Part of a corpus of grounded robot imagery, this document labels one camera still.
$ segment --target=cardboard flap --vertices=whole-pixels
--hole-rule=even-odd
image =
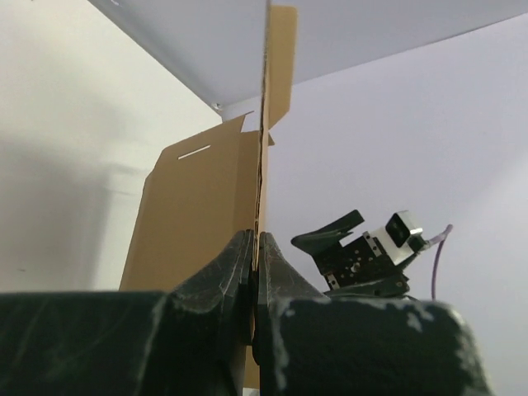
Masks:
[[[193,153],[198,153],[201,150],[207,149],[209,145],[214,144],[215,142],[237,136],[242,130],[244,119],[247,114],[240,115],[237,118],[216,125],[204,132],[195,134],[190,138],[167,146],[163,149],[156,165],[162,161],[180,159],[192,155]]]
[[[290,109],[291,86],[294,77],[297,9],[272,6],[266,44],[267,127],[271,129]]]

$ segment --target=camera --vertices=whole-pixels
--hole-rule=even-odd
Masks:
[[[422,227],[416,226],[416,223],[408,210],[396,212],[392,215],[385,231],[393,240],[397,248],[402,247],[409,239],[422,234]]]

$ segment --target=cardboard box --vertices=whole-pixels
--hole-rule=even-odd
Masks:
[[[264,229],[269,129],[290,109],[297,11],[268,3],[266,20],[259,130],[243,132],[241,115],[162,151],[144,184],[120,290],[171,290],[237,231]],[[244,386],[258,388],[249,348]]]

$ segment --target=scuffed black surface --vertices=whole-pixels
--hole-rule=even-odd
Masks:
[[[352,229],[364,221],[359,210],[353,210],[321,229],[294,237],[291,240],[291,244],[303,252],[308,253],[310,256],[316,257],[338,245],[339,241],[350,235]]]
[[[279,301],[271,321],[274,394],[491,394],[470,330],[441,304]]]
[[[2,295],[0,394],[134,394],[166,300],[163,293]]]
[[[270,233],[261,234],[258,262],[257,325],[253,356],[260,366],[262,395],[268,396],[276,394],[270,307],[278,299],[329,298],[308,283],[283,258]]]
[[[0,395],[241,393],[252,240],[172,293],[0,295]]]

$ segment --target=purple cable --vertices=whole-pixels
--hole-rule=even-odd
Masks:
[[[442,253],[442,248],[444,247],[444,242],[446,241],[447,236],[453,229],[453,224],[449,224],[445,231],[441,234],[442,239],[438,244],[438,249],[436,250],[435,263],[432,267],[432,278],[431,278],[431,298],[434,301],[436,299],[436,274],[438,273],[438,264],[440,263],[440,255]]]

